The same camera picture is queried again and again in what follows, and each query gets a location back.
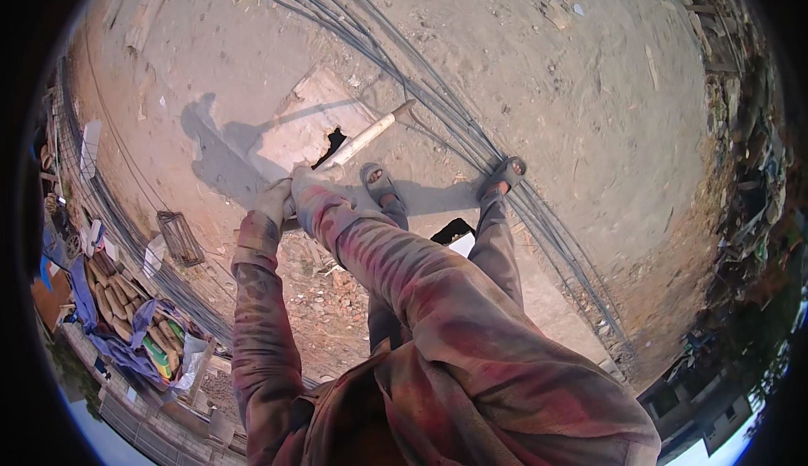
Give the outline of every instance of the pants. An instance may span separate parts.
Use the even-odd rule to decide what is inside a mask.
[[[409,231],[407,215],[398,198],[381,209],[381,213],[399,225],[399,228]],[[505,197],[499,190],[490,191],[480,199],[480,220],[469,260],[524,310],[513,237],[505,218]],[[399,318],[372,292],[368,303],[368,329],[371,352],[387,338],[390,339],[391,349],[411,340],[409,331],[401,326]]]

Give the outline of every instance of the slide sandal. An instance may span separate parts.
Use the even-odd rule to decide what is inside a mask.
[[[519,175],[516,173],[516,170],[513,169],[511,165],[513,162],[519,164],[519,168],[522,169],[522,174]],[[497,182],[505,182],[508,185],[508,190],[510,191],[513,187],[522,182],[524,178],[524,174],[528,171],[528,165],[524,162],[524,159],[514,156],[512,158],[505,158],[505,161],[500,163],[500,166],[496,169],[496,171],[486,179],[484,183],[480,186],[477,191],[477,200],[479,201],[482,197],[486,194],[486,191],[491,187],[491,184]]]
[[[379,170],[381,170],[381,177],[379,177],[376,182],[369,183],[368,179]],[[399,195],[399,192],[396,191],[396,187],[393,185],[393,180],[390,179],[390,174],[387,173],[387,170],[383,166],[378,163],[368,163],[362,167],[361,175],[364,188],[368,190],[368,194],[377,205],[379,204],[379,199],[388,193],[395,195],[396,198],[401,201],[401,206],[404,205],[404,202],[401,200],[401,195]]]

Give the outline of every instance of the sleeve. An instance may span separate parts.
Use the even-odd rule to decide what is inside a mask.
[[[388,303],[419,354],[444,367],[515,446],[559,463],[655,460],[651,418],[609,374],[547,339],[468,259],[357,216],[335,196],[318,186],[300,195],[309,234]]]
[[[233,388],[250,464],[271,462],[288,429],[292,401],[304,391],[283,284],[275,273],[278,240],[272,220],[248,212],[230,268],[238,286]]]

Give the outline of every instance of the brick wall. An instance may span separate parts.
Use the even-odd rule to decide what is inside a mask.
[[[150,409],[139,395],[135,397],[134,402],[128,400],[126,395],[129,390],[129,384],[120,373],[114,369],[109,369],[111,376],[109,380],[106,380],[96,370],[94,365],[99,352],[96,346],[84,335],[81,327],[74,323],[63,324],[61,325],[61,331],[76,351],[78,357],[84,362],[87,370],[101,383],[102,388],[98,394],[101,400],[110,396],[114,397],[127,407],[132,414],[136,415],[142,425],[146,425],[158,436],[203,463],[217,466],[237,466],[247,463],[247,458],[243,455],[228,449],[222,450],[221,446],[216,442],[203,440],[158,410]]]

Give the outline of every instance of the construction site ground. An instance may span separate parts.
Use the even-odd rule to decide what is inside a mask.
[[[98,169],[144,234],[156,234],[157,211],[184,214],[206,261],[183,277],[232,324],[234,230],[260,177],[288,173],[262,160],[308,152],[278,124],[292,90],[316,71],[378,116],[403,102],[401,89],[268,0],[166,0],[142,51],[125,45],[141,0],[124,0],[106,27],[110,1],[90,0],[73,31],[79,123],[101,119]],[[565,29],[540,12],[549,0],[372,1],[498,146],[528,163],[527,180],[615,300],[638,354],[625,375],[640,393],[680,354],[717,241],[722,170],[706,131],[702,48],[681,0],[557,0],[583,13]],[[318,149],[333,130],[313,130]],[[457,217],[476,225],[484,177],[430,138],[395,124],[363,149],[341,180],[360,205],[366,162],[396,179],[412,231],[430,237]],[[551,339],[610,363],[516,217],[513,228],[527,314]],[[345,271],[327,274],[333,259],[301,231],[284,236],[278,259],[304,374],[337,377],[366,359],[366,290]],[[237,419],[227,376],[208,375],[203,390]]]

